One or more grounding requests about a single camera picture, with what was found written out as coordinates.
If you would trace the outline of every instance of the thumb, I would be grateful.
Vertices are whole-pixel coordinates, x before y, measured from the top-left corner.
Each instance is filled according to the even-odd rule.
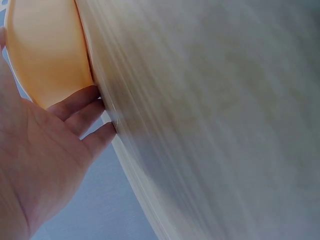
[[[0,27],[0,46],[1,50],[6,46],[6,29],[4,27]],[[14,75],[4,56],[0,53],[0,113],[16,111],[20,107],[21,97]]]
[[[6,29],[4,26],[0,27],[0,47],[3,50],[6,46]]]

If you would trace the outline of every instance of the orange plastic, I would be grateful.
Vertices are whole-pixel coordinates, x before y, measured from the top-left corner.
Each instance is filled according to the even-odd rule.
[[[13,72],[41,107],[93,85],[86,40],[73,0],[11,0],[5,27]]]

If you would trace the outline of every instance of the skin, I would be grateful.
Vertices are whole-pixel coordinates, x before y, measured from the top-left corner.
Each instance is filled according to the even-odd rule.
[[[1,49],[5,46],[0,29]],[[27,240],[74,196],[116,131],[107,123],[80,137],[103,113],[97,87],[47,110],[20,97],[0,56],[0,238]]]

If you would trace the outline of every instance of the finger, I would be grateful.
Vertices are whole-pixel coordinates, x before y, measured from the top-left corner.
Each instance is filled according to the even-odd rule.
[[[105,106],[103,101],[98,99],[67,119],[65,124],[71,130],[71,132],[78,137],[81,137],[101,116],[104,110]]]
[[[114,125],[109,122],[97,131],[89,134],[82,142],[91,153],[93,160],[96,159],[103,150],[111,143],[116,135]]]
[[[4,26],[0,27],[0,46],[1,50],[6,46],[6,29]]]
[[[75,92],[65,100],[52,105],[47,111],[65,121],[99,97],[100,93],[97,86],[88,86]]]

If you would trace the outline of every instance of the gray floor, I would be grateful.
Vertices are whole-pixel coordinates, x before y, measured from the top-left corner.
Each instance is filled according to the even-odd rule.
[[[5,12],[0,12],[0,25]],[[101,126],[99,120],[90,132]],[[156,240],[109,147],[89,169],[68,206],[47,222],[32,240]]]

